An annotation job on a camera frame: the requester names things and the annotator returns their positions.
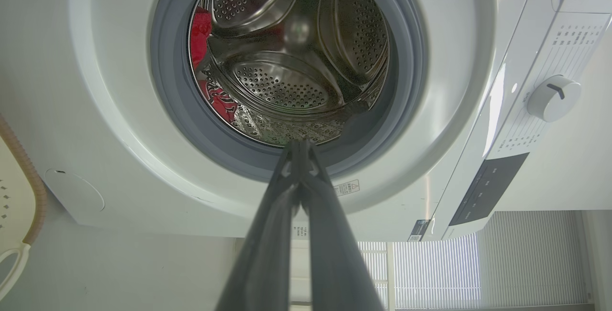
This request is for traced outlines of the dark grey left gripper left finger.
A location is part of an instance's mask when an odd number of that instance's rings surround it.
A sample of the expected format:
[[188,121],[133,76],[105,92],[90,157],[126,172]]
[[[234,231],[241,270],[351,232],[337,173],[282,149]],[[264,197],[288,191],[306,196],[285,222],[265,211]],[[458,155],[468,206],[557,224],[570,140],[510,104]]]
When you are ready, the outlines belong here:
[[288,144],[216,305],[217,311],[287,311],[292,221],[300,206],[295,158]]

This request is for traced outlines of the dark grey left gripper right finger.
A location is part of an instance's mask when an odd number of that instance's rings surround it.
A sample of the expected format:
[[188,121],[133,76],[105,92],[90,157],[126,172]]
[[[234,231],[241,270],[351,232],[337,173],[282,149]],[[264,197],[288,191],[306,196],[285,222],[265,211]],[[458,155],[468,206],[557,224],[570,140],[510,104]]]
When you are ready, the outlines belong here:
[[309,217],[315,311],[382,311],[345,211],[312,141],[300,143],[301,204]]

